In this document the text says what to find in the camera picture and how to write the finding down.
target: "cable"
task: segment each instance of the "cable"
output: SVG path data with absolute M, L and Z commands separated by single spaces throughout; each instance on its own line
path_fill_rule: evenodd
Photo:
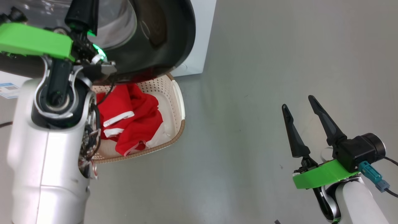
M 390 162 L 392 162 L 393 164 L 395 164 L 395 165 L 398 166 L 398 162 L 397 162 L 397 161 L 395 161 L 395 160 L 393 160 L 393 159 L 390 159 L 390 158 L 388 158 L 387 156 L 377 155 L 377 154 L 376 154 L 376 156 L 378 156 L 378 157 L 380 157 L 380 158 L 383 158 L 383 159 L 387 159 L 388 161 L 390 161 Z
M 109 96 L 109 94 L 111 94 L 113 88 L 115 87 L 115 79 L 112 80 L 112 85 L 111 88 L 109 89 L 109 91 L 105 94 L 105 96 L 102 98 L 102 100 L 97 103 L 97 106 L 100 105 L 101 103 L 103 103 L 105 101 L 105 99 Z
M 101 121 L 100 121 L 100 111 L 99 111 L 99 109 L 98 109 L 98 106 L 97 105 L 93 105 L 93 109 L 94 109 L 94 111 L 96 112 L 96 125 L 97 125 L 97 129 L 99 129 L 99 132 L 98 132 L 98 134 L 99 134 L 99 138 L 98 138 L 98 144 L 97 144 L 97 147 L 96 147 L 96 149 L 93 151 L 93 153 L 89 156 L 89 157 L 87 157 L 87 161 L 90 161 L 92 158 L 93 158 L 93 156 L 98 152 L 98 150 L 100 149 L 99 147 L 100 147 L 100 145 L 101 145 Z
M 9 126 L 9 125 L 12 125 L 12 124 L 13 124 L 12 121 L 6 122 L 6 123 L 2 123 L 2 124 L 0 124 L 0 128 L 4 128 L 4 127 Z
M 395 165 L 398 166 L 398 162 L 397 162 L 397 161 L 395 161 L 395 160 L 393 160 L 393 159 L 391 159 L 391 158 L 388 158 L 387 156 L 378 155 L 378 154 L 376 154 L 376 156 L 377 156 L 377 157 L 380 157 L 380 158 L 383 158 L 383 159 L 386 159 L 386 160 L 388 160 L 388 161 L 390 161 L 390 162 L 392 162 L 393 164 L 395 164 Z M 390 194 L 390 195 L 392 195 L 392 196 L 398 198 L 398 194 L 396 194 L 396 193 L 392 192 L 390 189 L 388 189 L 389 187 L 390 187 L 390 185 L 388 184 L 388 187 L 385 188 L 384 190 L 385 190 L 388 194 Z
M 390 194 L 390 195 L 392 195 L 392 196 L 398 198 L 398 194 L 396 194 L 396 193 L 390 191 L 390 189 L 386 188 L 386 189 L 384 189 L 384 190 L 385 190 L 388 194 Z

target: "washing machine door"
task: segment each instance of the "washing machine door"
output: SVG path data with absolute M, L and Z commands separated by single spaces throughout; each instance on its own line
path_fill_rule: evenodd
M 112 78 L 116 83 L 142 82 L 170 72 L 188 57 L 195 41 L 195 16 L 189 0 L 130 3 L 137 26 L 123 43 L 105 46 L 108 59 L 116 62 L 118 71 L 108 83 Z
M 17 7 L 31 26 L 68 29 L 64 19 L 71 2 L 13 0 L 0 8 Z M 188 57 L 195 31 L 190 0 L 99 0 L 97 36 L 88 38 L 116 62 L 117 73 L 95 84 L 137 83 L 170 72 Z

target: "white basket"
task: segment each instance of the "white basket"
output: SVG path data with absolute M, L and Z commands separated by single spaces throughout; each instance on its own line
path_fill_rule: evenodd
M 102 140 L 98 152 L 94 155 L 95 163 L 116 162 L 124 159 L 131 159 L 145 155 L 160 149 L 164 149 L 176 142 L 185 127 L 185 108 L 181 90 L 171 74 L 159 78 L 137 83 L 138 87 L 144 93 L 156 97 L 159 101 L 159 111 L 162 114 L 165 132 L 172 138 L 169 142 L 156 147 L 145 149 L 128 156 L 122 156 L 116 152 L 116 142 L 112 140 Z M 107 92 L 110 86 L 94 86 L 96 93 Z

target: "green bracket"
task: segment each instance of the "green bracket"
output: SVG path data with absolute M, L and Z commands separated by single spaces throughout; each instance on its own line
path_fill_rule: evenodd
M 66 35 L 28 26 L 8 23 L 0 26 L 0 51 L 21 55 L 49 55 L 75 61 L 70 55 L 72 39 Z
M 339 182 L 359 173 L 349 173 L 336 159 L 293 177 L 297 189 L 311 189 Z

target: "green led light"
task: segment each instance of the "green led light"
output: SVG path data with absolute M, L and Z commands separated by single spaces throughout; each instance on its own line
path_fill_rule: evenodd
M 96 36 L 93 32 L 91 32 L 91 30 L 89 30 L 89 31 L 87 32 L 87 35 L 90 35 L 90 36 L 93 36 L 93 37 Z
M 102 55 L 101 59 L 103 60 L 103 59 L 106 57 L 105 52 L 104 52 L 100 47 L 98 47 L 98 46 L 95 45 L 95 44 L 93 44 L 93 47 L 94 47 L 95 49 L 97 49 L 99 55 Z

